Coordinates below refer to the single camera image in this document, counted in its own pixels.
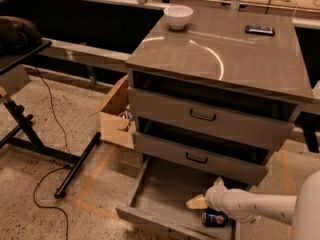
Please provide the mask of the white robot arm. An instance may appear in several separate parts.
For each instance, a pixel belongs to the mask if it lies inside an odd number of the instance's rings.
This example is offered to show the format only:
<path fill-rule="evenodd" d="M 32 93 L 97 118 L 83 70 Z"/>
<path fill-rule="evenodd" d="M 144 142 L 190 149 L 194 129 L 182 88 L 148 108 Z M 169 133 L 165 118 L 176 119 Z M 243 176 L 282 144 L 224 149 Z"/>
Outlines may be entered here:
<path fill-rule="evenodd" d="M 310 175 L 297 196 L 228 189 L 221 177 L 204 193 L 186 202 L 189 209 L 223 212 L 239 223 L 264 216 L 291 226 L 290 240 L 320 239 L 320 172 Z"/>

